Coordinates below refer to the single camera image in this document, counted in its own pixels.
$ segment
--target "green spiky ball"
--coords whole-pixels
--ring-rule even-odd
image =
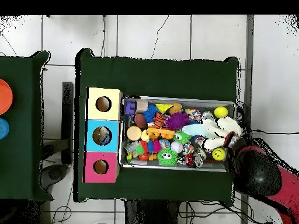
[[[170,148],[161,149],[157,154],[157,158],[162,165],[174,166],[178,162],[178,153]]]
[[[189,142],[190,138],[191,136],[187,135],[183,131],[176,131],[173,140],[178,142],[179,144],[186,144]]]

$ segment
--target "metal tray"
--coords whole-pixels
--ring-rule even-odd
[[[146,99],[148,103],[162,103],[171,104],[173,102],[178,102],[183,106],[183,109],[194,108],[198,109],[201,113],[205,111],[214,112],[215,108],[218,106],[224,106],[228,110],[228,116],[236,119],[237,111],[236,105],[231,101],[217,101],[217,100],[196,100],[196,99],[178,99],[178,98],[163,98],[163,97],[147,97],[141,96],[139,98],[129,98],[126,97],[122,100],[122,105],[125,106],[127,101],[135,102],[137,99]],[[195,170],[195,171],[210,171],[210,172],[226,172],[225,162],[223,163],[203,163],[201,168],[192,168],[183,164],[176,164],[174,166],[164,166],[159,164],[158,159],[153,161],[142,161],[137,159],[132,159],[130,163],[126,161],[126,152],[124,147],[127,145],[126,132],[129,127],[129,116],[124,115],[121,127],[120,127],[120,145],[119,145],[119,163],[123,167],[133,167],[135,169],[174,169],[174,170]]]

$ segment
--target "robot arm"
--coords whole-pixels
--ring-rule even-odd
[[[299,224],[299,177],[233,132],[225,138],[224,147],[235,189],[274,207],[283,224]]]

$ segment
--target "pink block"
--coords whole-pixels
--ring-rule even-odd
[[[108,171],[105,174],[97,174],[93,164],[97,160],[105,160],[108,163]],[[117,153],[114,152],[87,152],[85,162],[86,183],[115,183],[118,175]]]

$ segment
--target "green table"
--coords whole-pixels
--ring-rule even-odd
[[[1,118],[10,126],[0,140],[0,198],[52,200],[39,183],[41,167],[41,70],[48,52],[29,58],[0,57],[0,78],[12,89],[13,103]]]
[[[74,160],[74,200],[222,200],[227,205],[231,204],[232,178],[228,173],[121,167],[115,184],[91,184],[82,182],[82,162],[86,87],[120,89],[127,96],[235,102],[236,58],[224,62],[97,58],[90,49],[82,49],[76,56],[75,66],[75,153],[78,156]]]

